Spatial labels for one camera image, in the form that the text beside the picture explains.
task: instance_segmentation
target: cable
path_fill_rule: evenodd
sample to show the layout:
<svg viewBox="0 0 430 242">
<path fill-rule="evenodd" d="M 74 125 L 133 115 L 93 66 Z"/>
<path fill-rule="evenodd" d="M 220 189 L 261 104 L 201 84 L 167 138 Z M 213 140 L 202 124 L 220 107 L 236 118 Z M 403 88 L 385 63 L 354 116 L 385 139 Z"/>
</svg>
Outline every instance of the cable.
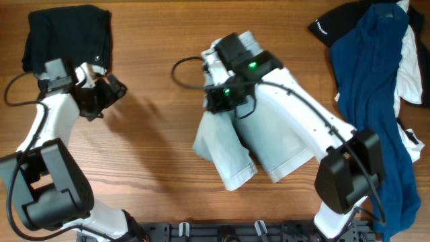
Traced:
<svg viewBox="0 0 430 242">
<path fill-rule="evenodd" d="M 205 90 L 206 88 L 204 86 L 188 85 L 188 84 L 182 83 L 180 80 L 176 79 L 176 76 L 175 76 L 175 69 L 176 69 L 176 67 L 179 66 L 181 63 L 184 63 L 185 61 L 190 61 L 190 60 L 200 60 L 200 61 L 203 61 L 203 58 L 202 57 L 198 57 L 198 56 L 192 56 L 192 57 L 183 58 L 182 60 L 176 62 L 173 65 L 172 71 L 170 73 L 170 76 L 171 76 L 173 82 L 175 82 L 176 84 L 178 84 L 181 87 L 184 87 L 186 89 L 193 89 L 193 90 Z"/>
<path fill-rule="evenodd" d="M 13 194 L 13 188 L 15 186 L 15 181 L 16 181 L 16 177 L 18 175 L 18 171 L 19 168 L 21 167 L 21 165 L 24 163 L 24 161 L 26 160 L 26 158 L 28 157 L 28 153 L 30 152 L 30 149 L 33 147 L 33 145 L 36 143 L 40 132 L 43 129 L 43 126 L 48 118 L 48 106 L 40 101 L 28 101 L 28 102 L 21 102 L 21 103 L 11 103 L 9 102 L 9 100 L 7 99 L 7 93 L 9 92 L 9 89 L 11 88 L 12 84 L 15 83 L 15 81 L 17 81 L 19 78 L 23 77 L 24 75 L 28 75 L 31 72 L 27 72 L 27 73 L 22 73 L 18 76 L 16 76 L 15 78 L 13 78 L 6 86 L 5 88 L 5 93 L 3 96 L 3 99 L 5 101 L 5 103 L 10 106 L 10 107 L 19 107 L 19 106 L 24 106 L 24 105 L 30 105 L 30 104 L 37 104 L 37 105 L 41 105 L 44 108 L 44 113 L 43 113 L 43 117 L 42 120 L 39 123 L 38 128 L 36 129 L 30 143 L 28 144 L 28 146 L 26 147 L 26 149 L 24 150 L 24 152 L 21 154 L 21 157 L 18 159 L 18 162 L 13 170 L 12 173 L 12 178 L 10 181 L 10 185 L 9 185 L 9 189 L 7 191 L 7 197 L 6 197 L 6 213 L 7 213 L 7 219 L 9 221 L 9 224 L 13 230 L 13 232 L 15 232 L 19 237 L 21 237 L 22 239 L 26 239 L 29 241 L 44 241 L 47 239 L 52 239 L 54 237 L 57 237 L 67 231 L 70 231 L 72 229 L 79 229 L 80 231 L 88 231 L 90 233 L 93 233 L 94 235 L 103 237 L 105 239 L 109 239 L 110 241 L 116 241 L 115 239 L 103 234 L 103 233 L 99 233 L 97 231 L 94 231 L 92 229 L 86 228 L 83 225 L 74 225 L 68 228 L 65 228 L 59 232 L 53 233 L 51 235 L 47 235 L 44 237 L 33 237 L 33 236 L 29 236 L 27 234 L 25 234 L 24 232 L 22 232 L 18 226 L 16 225 L 15 220 L 13 219 L 13 215 L 12 215 L 12 194 Z"/>
<path fill-rule="evenodd" d="M 288 88 L 288 87 L 284 87 L 283 85 L 277 84 L 277 83 L 272 83 L 272 82 L 267 82 L 267 81 L 262 81 L 259 83 L 260 85 L 270 85 L 273 87 L 278 87 L 280 89 L 283 89 L 284 91 L 287 92 L 287 94 L 292 94 L 295 97 L 297 97 L 300 101 L 302 101 L 304 104 L 306 104 L 325 124 L 325 126 L 330 128 L 329 132 L 332 132 L 343 144 L 343 146 L 347 149 L 347 151 L 349 152 L 349 154 L 353 157 L 353 159 L 355 160 L 355 162 L 357 163 L 358 167 L 360 168 L 361 172 L 363 173 L 367 183 L 369 184 L 370 190 L 372 191 L 372 194 L 374 195 L 376 204 L 378 206 L 378 209 L 381 213 L 381 219 L 378 219 L 374 214 L 371 215 L 371 213 L 367 210 L 364 210 L 362 208 L 359 208 L 360 210 L 368 213 L 369 215 L 371 215 L 372 218 L 374 218 L 376 221 L 378 221 L 379 223 L 381 223 L 382 225 L 386 224 L 386 217 L 385 217 L 385 211 L 382 208 L 382 203 L 380 201 L 380 198 L 378 196 L 378 193 L 376 192 L 375 186 L 372 183 L 372 181 L 370 180 L 370 176 L 367 173 L 363 163 L 361 162 L 361 160 L 359 159 L 359 157 L 357 156 L 357 154 L 355 154 L 354 150 L 348 145 L 348 143 L 346 142 L 346 140 L 339 134 L 339 131 L 336 129 L 336 127 L 334 127 L 333 125 L 331 125 L 331 123 L 310 103 L 308 102 L 308 100 L 304 99 L 300 94 L 296 93 L 293 89 Z"/>
</svg>

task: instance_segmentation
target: pile of clothes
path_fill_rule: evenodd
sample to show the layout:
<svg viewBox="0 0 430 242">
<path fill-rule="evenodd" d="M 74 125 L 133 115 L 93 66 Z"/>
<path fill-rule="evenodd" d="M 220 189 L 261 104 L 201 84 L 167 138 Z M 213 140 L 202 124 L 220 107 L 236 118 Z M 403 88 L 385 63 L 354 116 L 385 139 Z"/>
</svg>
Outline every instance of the pile of clothes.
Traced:
<svg viewBox="0 0 430 242">
<path fill-rule="evenodd" d="M 430 53 L 419 40 L 423 20 L 409 0 L 367 0 L 339 6 L 309 26 L 330 48 L 342 115 L 380 137 L 386 178 L 378 194 L 387 224 L 375 223 L 374 230 L 383 241 L 408 229 L 421 205 L 412 162 L 424 144 L 397 117 L 400 98 L 430 107 Z"/>
</svg>

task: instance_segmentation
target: white cloth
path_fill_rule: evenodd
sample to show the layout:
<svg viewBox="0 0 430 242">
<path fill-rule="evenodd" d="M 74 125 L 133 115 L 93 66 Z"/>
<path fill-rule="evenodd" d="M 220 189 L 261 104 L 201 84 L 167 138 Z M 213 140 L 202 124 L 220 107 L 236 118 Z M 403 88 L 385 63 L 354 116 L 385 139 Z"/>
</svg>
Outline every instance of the white cloth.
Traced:
<svg viewBox="0 0 430 242">
<path fill-rule="evenodd" d="M 409 8 L 409 0 L 402 0 L 396 3 L 405 12 Z M 398 117 L 400 113 L 400 98 L 412 103 L 421 104 L 421 94 L 423 92 L 423 87 L 421 86 L 421 73 L 418 65 L 418 55 L 417 46 L 415 44 L 415 34 L 411 28 L 408 26 L 404 37 L 402 39 L 402 60 L 399 63 L 399 68 L 397 70 L 397 80 L 396 87 L 394 90 L 394 114 Z M 340 93 L 335 97 L 336 102 L 339 100 Z M 402 138 L 402 142 L 409 155 L 411 156 L 412 162 L 419 159 L 421 150 L 424 144 L 417 139 L 419 142 L 417 145 L 412 142 L 404 130 L 397 124 L 398 132 Z"/>
</svg>

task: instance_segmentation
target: wooden table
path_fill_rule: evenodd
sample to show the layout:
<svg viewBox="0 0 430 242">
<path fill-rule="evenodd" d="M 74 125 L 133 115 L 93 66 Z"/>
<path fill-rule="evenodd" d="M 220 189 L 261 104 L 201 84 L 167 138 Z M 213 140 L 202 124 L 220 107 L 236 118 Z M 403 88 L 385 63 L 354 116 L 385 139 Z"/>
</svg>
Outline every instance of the wooden table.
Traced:
<svg viewBox="0 0 430 242">
<path fill-rule="evenodd" d="M 315 215 L 320 198 L 314 191 L 318 169 L 314 159 L 276 184 L 259 166 L 259 173 L 237 191 L 225 191 L 215 166 L 191 149 L 204 111 L 204 94 L 180 89 L 169 73 L 176 61 L 199 55 L 213 40 L 251 30 L 262 47 L 279 57 L 313 97 L 340 116 L 333 100 L 335 81 L 327 47 L 306 27 L 344 1 L 97 2 L 96 6 L 112 12 L 112 71 L 129 88 L 123 99 L 104 111 L 104 119 L 90 123 L 80 118 L 73 128 L 69 150 L 97 199 L 126 209 L 141 222 L 270 222 Z M 413 5 L 430 17 L 429 2 L 417 0 Z M 29 12 L 58 6 L 0 4 L 0 93 L 22 72 Z M 430 47 L 428 25 L 422 39 Z M 186 64 L 178 75 L 201 85 L 199 65 Z M 34 99 L 37 93 L 36 80 L 26 77 L 16 83 L 10 98 L 24 101 Z M 34 107 L 8 108 L 0 102 L 0 156 L 14 152 L 24 140 L 35 113 Z M 401 118 L 430 145 L 428 110 L 402 105 Z M 416 223 L 392 241 L 428 240 L 429 162 L 427 146 L 414 164 L 422 199 Z M 4 207 L 5 189 L 1 186 L 0 241 L 18 241 Z M 53 241 L 74 239 L 74 233 L 67 233 Z"/>
</svg>

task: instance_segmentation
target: blue cloth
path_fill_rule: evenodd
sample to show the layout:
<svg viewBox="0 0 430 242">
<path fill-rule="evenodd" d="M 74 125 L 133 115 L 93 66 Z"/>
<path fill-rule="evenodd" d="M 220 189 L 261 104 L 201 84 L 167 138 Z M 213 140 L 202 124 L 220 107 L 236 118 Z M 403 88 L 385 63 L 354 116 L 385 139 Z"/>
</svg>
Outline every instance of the blue cloth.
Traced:
<svg viewBox="0 0 430 242">
<path fill-rule="evenodd" d="M 330 59 L 339 85 L 339 109 L 358 130 L 371 128 L 382 144 L 385 180 L 378 188 L 387 225 L 374 229 L 389 241 L 408 229 L 421 205 L 408 155 L 394 115 L 394 88 L 408 15 L 394 3 L 372 5 L 357 26 L 338 39 Z M 374 213 L 380 217 L 372 199 Z"/>
</svg>

